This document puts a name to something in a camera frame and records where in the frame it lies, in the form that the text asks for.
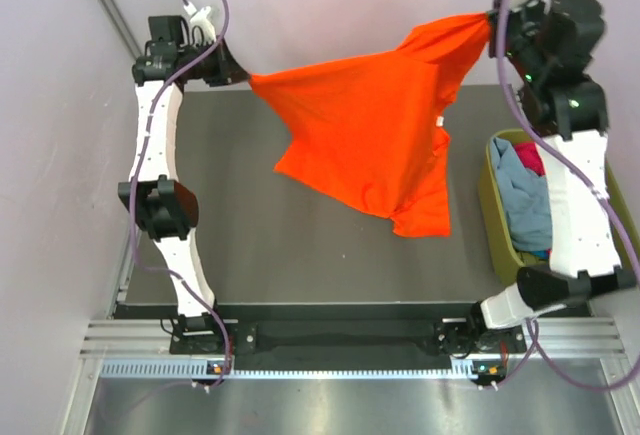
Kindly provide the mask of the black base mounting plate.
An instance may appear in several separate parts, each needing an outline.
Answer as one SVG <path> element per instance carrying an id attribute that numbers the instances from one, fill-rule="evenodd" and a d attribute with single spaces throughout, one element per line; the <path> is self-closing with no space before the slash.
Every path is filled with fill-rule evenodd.
<path id="1" fill-rule="evenodd" d="M 519 328 L 489 331 L 471 303 L 222 304 L 234 368 L 442 368 L 526 350 Z"/>

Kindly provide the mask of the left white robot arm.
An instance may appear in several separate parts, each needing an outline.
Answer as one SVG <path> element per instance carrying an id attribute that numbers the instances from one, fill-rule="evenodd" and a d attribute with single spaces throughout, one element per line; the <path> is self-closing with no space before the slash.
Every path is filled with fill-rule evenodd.
<path id="1" fill-rule="evenodd" d="M 132 67 L 138 107 L 136 149 L 128 179 L 117 194 L 129 214 L 130 233 L 145 233 L 163 257 L 177 297 L 171 351 L 218 354 L 230 350 L 227 329 L 196 241 L 199 204 L 176 165 L 177 119 L 190 81 L 223 87 L 247 80 L 206 9 L 182 16 L 152 16 L 151 38 Z"/>

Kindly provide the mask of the grey blue t shirt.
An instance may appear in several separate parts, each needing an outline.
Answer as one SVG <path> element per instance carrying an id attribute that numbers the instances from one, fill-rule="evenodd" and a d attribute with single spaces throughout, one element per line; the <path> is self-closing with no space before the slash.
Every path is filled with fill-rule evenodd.
<path id="1" fill-rule="evenodd" d="M 549 250 L 552 220 L 546 177 L 526 168 L 514 145 L 503 138 L 490 140 L 489 157 L 513 247 Z"/>

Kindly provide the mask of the olive green laundry basket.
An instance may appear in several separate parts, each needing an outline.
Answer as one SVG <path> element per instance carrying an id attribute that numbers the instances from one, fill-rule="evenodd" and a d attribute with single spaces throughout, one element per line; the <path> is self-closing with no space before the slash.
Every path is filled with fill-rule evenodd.
<path id="1" fill-rule="evenodd" d="M 633 244 L 636 256 L 639 256 L 638 232 L 608 163 L 605 164 L 605 168 L 610 205 L 622 222 Z M 478 197 L 494 272 L 505 286 L 509 286 L 516 281 L 517 271 L 521 266 L 538 265 L 542 263 L 542 260 L 528 252 L 518 251 L 512 245 L 502 208 L 502 200 L 491 165 L 489 145 L 485 146 L 483 166 L 478 179 Z"/>

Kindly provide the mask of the left aluminium corner post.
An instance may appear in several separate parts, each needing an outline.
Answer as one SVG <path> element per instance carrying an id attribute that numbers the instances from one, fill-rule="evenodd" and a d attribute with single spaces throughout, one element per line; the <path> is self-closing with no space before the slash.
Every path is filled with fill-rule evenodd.
<path id="1" fill-rule="evenodd" d="M 137 58 L 142 54 L 142 51 L 137 43 L 133 31 L 129 24 L 125 20 L 116 0 L 98 0 L 105 15 L 110 21 L 119 39 L 123 43 L 127 53 L 132 59 Z"/>

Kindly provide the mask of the orange t shirt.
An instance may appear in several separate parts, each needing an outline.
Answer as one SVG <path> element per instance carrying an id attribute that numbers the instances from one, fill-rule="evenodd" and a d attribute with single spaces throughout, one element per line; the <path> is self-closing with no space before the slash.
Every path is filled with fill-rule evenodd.
<path id="1" fill-rule="evenodd" d="M 275 171 L 390 220 L 397 236 L 449 236 L 444 113 L 489 37 L 486 14 L 455 15 L 388 51 L 251 75 L 291 133 Z"/>

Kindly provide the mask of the crimson red t shirt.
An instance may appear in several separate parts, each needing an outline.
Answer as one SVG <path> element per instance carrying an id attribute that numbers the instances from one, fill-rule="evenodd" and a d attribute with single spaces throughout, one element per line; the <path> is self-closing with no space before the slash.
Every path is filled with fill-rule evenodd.
<path id="1" fill-rule="evenodd" d="M 526 169 L 533 171 L 539 177 L 545 175 L 544 164 L 534 142 L 515 144 L 514 150 Z"/>

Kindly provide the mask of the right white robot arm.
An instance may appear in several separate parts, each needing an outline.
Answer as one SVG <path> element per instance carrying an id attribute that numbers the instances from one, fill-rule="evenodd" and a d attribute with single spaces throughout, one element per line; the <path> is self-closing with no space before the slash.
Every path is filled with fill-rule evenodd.
<path id="1" fill-rule="evenodd" d="M 487 351 L 505 332 L 540 315 L 633 288 L 639 260 L 606 183 L 609 119 L 603 88 L 586 72 L 604 35 L 596 0 L 494 0 L 489 55 L 522 80 L 504 89 L 540 154 L 551 218 L 547 262 L 525 264 L 499 294 L 456 323 L 435 325 L 439 349 L 455 358 Z"/>

